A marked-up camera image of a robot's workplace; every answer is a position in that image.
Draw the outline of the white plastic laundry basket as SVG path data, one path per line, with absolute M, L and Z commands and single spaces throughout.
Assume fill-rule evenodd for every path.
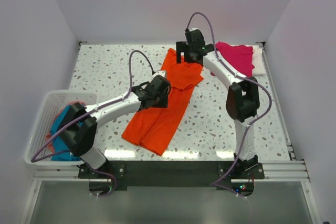
M 68 104 L 77 101 L 92 105 L 98 102 L 98 96 L 88 90 L 56 90 L 50 91 L 45 95 L 25 151 L 24 160 L 26 164 L 33 164 L 31 158 L 46 143 L 46 136 L 50 132 L 58 112 Z

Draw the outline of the orange t-shirt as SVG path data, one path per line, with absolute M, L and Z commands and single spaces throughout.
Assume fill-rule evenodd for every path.
M 161 67 L 171 84 L 167 108 L 137 112 L 122 133 L 122 138 L 162 155 L 184 116 L 194 88 L 203 81 L 202 69 L 197 63 L 177 63 L 176 51 L 170 48 Z

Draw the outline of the pink garment in basket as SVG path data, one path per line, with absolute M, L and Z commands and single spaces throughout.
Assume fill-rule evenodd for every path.
M 50 131 L 47 133 L 45 137 L 45 141 L 48 142 L 49 139 L 57 132 L 57 129 L 62 122 L 62 119 L 64 118 L 65 114 L 68 112 L 69 108 L 75 104 L 79 103 L 80 105 L 84 106 L 84 102 L 79 102 L 79 101 L 74 101 L 66 104 L 54 117 L 51 125 Z M 65 145 L 63 140 L 57 136 L 55 139 L 53 139 L 48 145 L 47 148 L 52 152 L 61 152 L 61 151 L 68 151 L 69 148 Z M 76 161 L 77 158 L 75 158 L 72 154 L 70 153 L 65 153 L 65 154 L 57 154 L 52 158 L 53 161 Z

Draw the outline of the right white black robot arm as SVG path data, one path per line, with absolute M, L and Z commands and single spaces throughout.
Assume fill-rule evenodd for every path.
M 246 178 L 258 164 L 253 120 L 260 107 L 257 80 L 247 78 L 229 64 L 199 29 L 186 29 L 185 41 L 176 42 L 176 62 L 197 63 L 212 72 L 227 88 L 226 111 L 234 120 L 236 150 L 234 173 Z

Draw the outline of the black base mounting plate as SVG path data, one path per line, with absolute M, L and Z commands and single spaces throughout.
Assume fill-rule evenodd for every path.
M 98 171 L 79 166 L 79 179 L 89 181 L 89 190 L 99 196 L 130 187 L 208 187 L 232 189 L 249 196 L 254 182 L 264 179 L 261 163 L 248 170 L 231 161 L 108 161 Z

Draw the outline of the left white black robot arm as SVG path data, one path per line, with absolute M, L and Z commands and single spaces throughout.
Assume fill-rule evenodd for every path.
M 132 87 L 116 98 L 98 104 L 73 104 L 62 119 L 56 133 L 75 157 L 90 166 L 97 178 L 108 174 L 109 165 L 104 154 L 95 147 L 99 127 L 126 114 L 148 108 L 167 108 L 171 84 L 166 72 L 157 71 L 151 81 Z

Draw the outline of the folded white t-shirt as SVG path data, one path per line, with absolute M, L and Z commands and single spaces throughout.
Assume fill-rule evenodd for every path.
M 264 62 L 263 62 L 263 53 L 262 49 L 257 46 L 253 45 L 253 58 L 252 58 L 252 65 L 254 66 L 252 70 L 253 76 L 263 76 L 266 74 Z

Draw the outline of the folded magenta t-shirt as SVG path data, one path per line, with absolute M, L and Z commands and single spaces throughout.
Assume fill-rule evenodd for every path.
M 253 47 L 238 45 L 231 46 L 225 42 L 219 41 L 216 44 L 217 51 L 221 56 L 236 70 L 247 77 L 253 76 Z

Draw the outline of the blue t-shirt in basket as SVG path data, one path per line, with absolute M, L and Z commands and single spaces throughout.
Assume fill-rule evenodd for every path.
M 65 117 L 66 113 L 68 112 L 69 108 L 71 107 L 72 103 L 67 104 L 54 118 L 54 121 L 52 123 L 50 133 L 46 136 L 46 140 L 49 140 L 49 138 L 54 135 L 63 118 Z M 60 136 L 57 136 L 53 141 L 48 145 L 49 150 L 52 153 L 58 153 L 51 157 L 52 161 L 61 161 L 61 162 L 77 162 L 80 161 L 79 157 L 75 157 L 72 153 L 70 153 L 69 148 L 66 146 L 66 144 L 63 142 Z

